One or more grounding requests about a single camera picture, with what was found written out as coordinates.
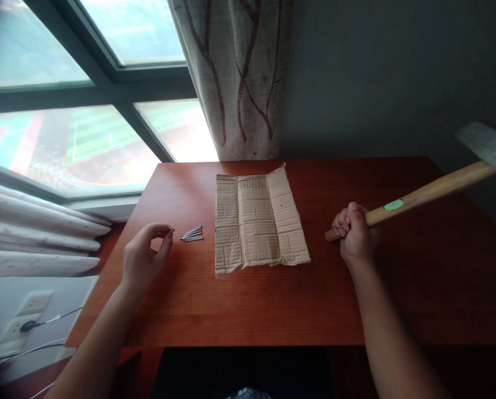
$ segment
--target reddish-brown tabletop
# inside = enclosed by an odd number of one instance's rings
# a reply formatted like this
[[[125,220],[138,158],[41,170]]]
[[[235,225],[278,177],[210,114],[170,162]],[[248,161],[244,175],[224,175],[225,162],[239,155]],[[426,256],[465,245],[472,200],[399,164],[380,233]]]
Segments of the reddish-brown tabletop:
[[[216,174],[263,174],[281,163],[158,165],[66,345],[81,344],[122,278],[124,246],[149,222],[174,226],[174,245],[127,346],[363,344],[350,276],[324,232],[350,201],[372,209],[442,173],[424,157],[287,161],[312,262],[216,278]],[[179,240],[200,224],[203,241]],[[496,226],[464,194],[386,222],[377,262],[420,343],[496,344]]]

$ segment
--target green sticker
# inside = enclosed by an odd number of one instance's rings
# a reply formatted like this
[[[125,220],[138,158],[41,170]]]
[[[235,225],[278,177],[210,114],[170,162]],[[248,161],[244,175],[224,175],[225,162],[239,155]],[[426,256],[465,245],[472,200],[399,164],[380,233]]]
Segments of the green sticker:
[[[392,201],[390,202],[389,204],[386,204],[384,206],[384,209],[386,209],[387,211],[395,211],[396,209],[399,209],[403,206],[403,200],[402,199],[398,199],[398,200],[395,200],[395,201]]]

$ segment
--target curtain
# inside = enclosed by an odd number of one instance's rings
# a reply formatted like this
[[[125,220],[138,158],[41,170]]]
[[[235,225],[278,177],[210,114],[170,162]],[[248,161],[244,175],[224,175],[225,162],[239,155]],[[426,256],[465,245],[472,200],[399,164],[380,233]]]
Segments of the curtain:
[[[276,158],[292,0],[168,3],[218,158]]]
[[[109,222],[0,186],[0,277],[74,276],[95,267],[89,251]]]

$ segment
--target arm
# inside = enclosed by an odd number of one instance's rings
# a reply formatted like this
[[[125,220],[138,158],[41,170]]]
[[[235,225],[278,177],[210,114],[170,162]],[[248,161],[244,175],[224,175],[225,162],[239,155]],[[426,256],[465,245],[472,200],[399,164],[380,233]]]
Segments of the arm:
[[[124,248],[124,276],[66,368],[46,398],[107,397],[131,317],[155,276],[166,264],[173,229],[148,224]],[[157,252],[150,248],[162,238]]]
[[[368,229],[367,210],[351,202],[333,221],[345,238],[340,253],[353,279],[375,387],[383,398],[450,398],[449,393],[406,330],[375,268],[378,228]]]

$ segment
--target window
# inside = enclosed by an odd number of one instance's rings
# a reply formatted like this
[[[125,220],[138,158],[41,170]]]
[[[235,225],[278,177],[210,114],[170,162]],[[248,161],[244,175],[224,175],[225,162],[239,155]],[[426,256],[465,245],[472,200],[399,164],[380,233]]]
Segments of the window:
[[[137,103],[135,107],[177,162],[217,162],[198,100]]]
[[[81,0],[120,65],[184,62],[167,0]]]
[[[157,162],[112,105],[0,114],[0,167],[64,197],[142,191]]]
[[[166,0],[0,0],[0,178],[64,203],[217,161]]]
[[[22,0],[0,0],[0,87],[89,82]]]

